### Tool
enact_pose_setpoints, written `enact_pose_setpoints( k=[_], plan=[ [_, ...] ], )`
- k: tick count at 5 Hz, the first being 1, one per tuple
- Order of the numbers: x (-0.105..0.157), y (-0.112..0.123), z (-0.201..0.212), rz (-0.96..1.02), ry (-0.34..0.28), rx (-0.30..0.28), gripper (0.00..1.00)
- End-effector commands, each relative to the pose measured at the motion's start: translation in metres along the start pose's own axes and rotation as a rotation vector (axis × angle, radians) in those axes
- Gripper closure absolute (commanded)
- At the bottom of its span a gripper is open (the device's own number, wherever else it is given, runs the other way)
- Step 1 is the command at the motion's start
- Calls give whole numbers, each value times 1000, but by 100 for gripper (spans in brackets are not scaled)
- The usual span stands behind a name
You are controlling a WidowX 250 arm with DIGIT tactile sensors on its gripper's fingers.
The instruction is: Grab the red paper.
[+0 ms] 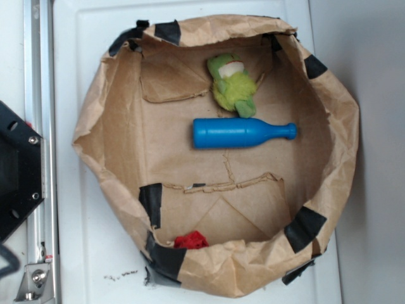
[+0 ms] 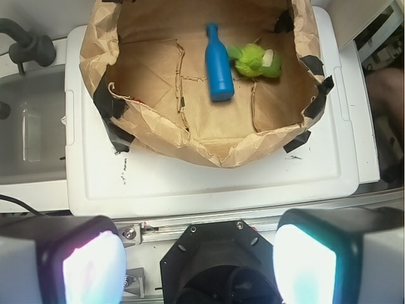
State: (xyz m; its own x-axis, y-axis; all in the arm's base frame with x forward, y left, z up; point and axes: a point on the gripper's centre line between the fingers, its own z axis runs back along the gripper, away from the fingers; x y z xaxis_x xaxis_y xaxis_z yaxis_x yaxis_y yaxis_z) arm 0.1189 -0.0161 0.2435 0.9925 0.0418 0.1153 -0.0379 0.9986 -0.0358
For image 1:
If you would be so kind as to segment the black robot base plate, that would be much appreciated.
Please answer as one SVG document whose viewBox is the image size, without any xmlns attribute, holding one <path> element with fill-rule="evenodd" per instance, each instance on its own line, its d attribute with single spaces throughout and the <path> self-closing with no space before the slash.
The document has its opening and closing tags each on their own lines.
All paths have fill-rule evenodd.
<svg viewBox="0 0 405 304">
<path fill-rule="evenodd" d="M 42 137 L 1 103 L 1 242 L 43 201 Z"/>
</svg>

